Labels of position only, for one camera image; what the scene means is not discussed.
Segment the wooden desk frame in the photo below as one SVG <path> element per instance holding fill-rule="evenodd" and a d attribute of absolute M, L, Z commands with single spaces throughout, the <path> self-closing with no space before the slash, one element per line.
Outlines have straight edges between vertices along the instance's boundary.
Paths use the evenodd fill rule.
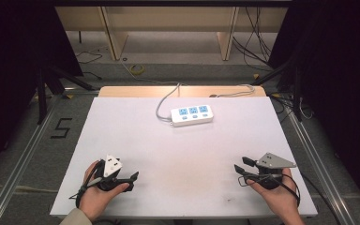
<path fill-rule="evenodd" d="M 285 7 L 57 7 L 67 31 L 103 31 L 112 59 L 120 58 L 129 32 L 214 32 L 224 61 L 230 59 L 233 34 L 259 27 L 280 30 Z"/>

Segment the black tape floor mark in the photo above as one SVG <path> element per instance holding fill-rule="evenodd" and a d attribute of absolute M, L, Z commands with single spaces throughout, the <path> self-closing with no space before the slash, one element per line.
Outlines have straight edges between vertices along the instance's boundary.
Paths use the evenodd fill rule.
<path fill-rule="evenodd" d="M 60 118 L 55 126 L 54 133 L 51 136 L 52 139 L 65 139 L 70 131 L 68 123 L 71 118 Z"/>

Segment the aluminium floor rail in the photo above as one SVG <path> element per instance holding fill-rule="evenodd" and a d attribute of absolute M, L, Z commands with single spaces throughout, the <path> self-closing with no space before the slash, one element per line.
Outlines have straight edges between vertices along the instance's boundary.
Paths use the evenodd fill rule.
<path fill-rule="evenodd" d="M 287 113 L 287 117 L 290 119 L 293 128 L 297 136 L 299 137 L 303 148 L 307 154 L 307 157 L 312 164 L 314 172 L 316 173 L 320 184 L 322 186 L 322 194 L 325 194 L 323 199 L 327 202 L 328 207 L 333 213 L 337 225 L 356 225 L 356 222 L 349 210 L 346 202 L 341 197 L 338 188 L 335 185 L 329 171 L 323 164 L 323 160 L 318 154 L 318 151 L 313 144 L 308 131 L 304 124 L 296 117 L 296 109 L 286 103 L 284 111 Z"/>
<path fill-rule="evenodd" d="M 97 92 L 49 95 L 48 113 L 38 124 L 38 100 L 25 108 L 0 154 L 0 225 L 58 225 L 50 212 L 83 124 Z M 52 139 L 60 118 L 71 118 L 65 139 Z"/>

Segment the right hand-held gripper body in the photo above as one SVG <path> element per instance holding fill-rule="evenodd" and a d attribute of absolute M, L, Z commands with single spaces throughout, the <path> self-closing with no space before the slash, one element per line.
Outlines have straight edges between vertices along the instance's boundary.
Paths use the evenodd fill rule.
<path fill-rule="evenodd" d="M 295 168 L 296 163 L 272 153 L 266 153 L 260 159 L 254 161 L 258 168 L 257 183 L 263 188 L 274 189 L 282 183 L 282 171 L 284 168 Z"/>

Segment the black metal stand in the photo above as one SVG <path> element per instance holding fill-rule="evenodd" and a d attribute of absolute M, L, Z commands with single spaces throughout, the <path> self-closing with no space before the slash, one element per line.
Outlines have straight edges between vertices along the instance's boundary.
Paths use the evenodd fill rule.
<path fill-rule="evenodd" d="M 76 78 L 74 75 L 56 66 L 44 66 L 37 72 L 37 96 L 38 96 L 38 121 L 40 125 L 47 116 L 48 106 L 46 88 L 49 88 L 54 95 L 61 95 L 65 91 L 64 85 L 60 82 L 64 78 L 75 83 L 87 91 L 96 91 L 93 85 Z"/>
<path fill-rule="evenodd" d="M 298 121 L 302 120 L 301 110 L 301 70 L 295 63 L 295 59 L 289 59 L 282 66 L 274 69 L 252 84 L 261 85 L 279 76 L 277 82 L 278 91 L 290 91 L 292 93 L 292 111 Z"/>

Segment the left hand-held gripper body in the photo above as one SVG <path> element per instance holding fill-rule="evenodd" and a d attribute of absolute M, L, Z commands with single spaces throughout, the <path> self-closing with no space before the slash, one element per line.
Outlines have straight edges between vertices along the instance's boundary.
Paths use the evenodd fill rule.
<path fill-rule="evenodd" d="M 121 184 L 125 184 L 118 181 L 117 175 L 121 169 L 122 163 L 118 158 L 111 155 L 106 156 L 106 159 L 102 159 L 97 164 L 95 172 L 97 187 L 103 191 L 110 191 Z"/>

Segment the white board sheet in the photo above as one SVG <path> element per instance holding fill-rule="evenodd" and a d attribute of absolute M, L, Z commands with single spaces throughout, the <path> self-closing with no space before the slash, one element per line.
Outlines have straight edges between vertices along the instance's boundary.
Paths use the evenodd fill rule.
<path fill-rule="evenodd" d="M 171 110 L 209 105 L 210 123 L 174 127 Z M 132 191 L 117 196 L 105 214 L 114 218 L 265 218 L 262 197 L 238 183 L 242 157 L 293 153 L 268 97 L 97 97 L 93 100 L 66 175 L 52 206 L 63 218 L 88 166 L 112 155 Z"/>

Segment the person's left hand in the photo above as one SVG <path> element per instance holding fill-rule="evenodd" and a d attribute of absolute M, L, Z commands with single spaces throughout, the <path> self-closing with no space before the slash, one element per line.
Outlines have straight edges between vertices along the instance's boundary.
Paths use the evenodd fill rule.
<path fill-rule="evenodd" d="M 128 183 L 121 184 L 110 191 L 103 191 L 98 187 L 90 187 L 82 195 L 79 209 L 93 222 L 105 211 L 110 201 L 127 188 Z"/>

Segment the white power strip blue sockets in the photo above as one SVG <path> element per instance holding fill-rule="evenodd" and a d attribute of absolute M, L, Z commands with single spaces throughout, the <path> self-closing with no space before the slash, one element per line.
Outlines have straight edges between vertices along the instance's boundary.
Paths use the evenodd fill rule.
<path fill-rule="evenodd" d="M 188 106 L 171 110 L 172 125 L 184 127 L 210 123 L 214 114 L 209 105 Z"/>

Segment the person's right hand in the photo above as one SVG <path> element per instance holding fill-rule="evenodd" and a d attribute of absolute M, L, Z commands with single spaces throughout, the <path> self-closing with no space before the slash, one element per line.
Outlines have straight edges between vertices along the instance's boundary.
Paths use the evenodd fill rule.
<path fill-rule="evenodd" d="M 299 214 L 297 200 L 293 196 L 296 185 L 290 169 L 285 168 L 282 171 L 282 184 L 286 187 L 266 189 L 250 179 L 247 184 L 263 197 L 270 210 L 279 218 L 286 214 Z"/>

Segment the yellow tape roll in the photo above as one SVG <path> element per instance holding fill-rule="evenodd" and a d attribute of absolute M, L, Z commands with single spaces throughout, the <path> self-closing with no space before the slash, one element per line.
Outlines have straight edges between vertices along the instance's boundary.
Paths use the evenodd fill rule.
<path fill-rule="evenodd" d="M 132 65 L 129 70 L 132 75 L 139 76 L 144 73 L 144 66 L 143 65 Z"/>

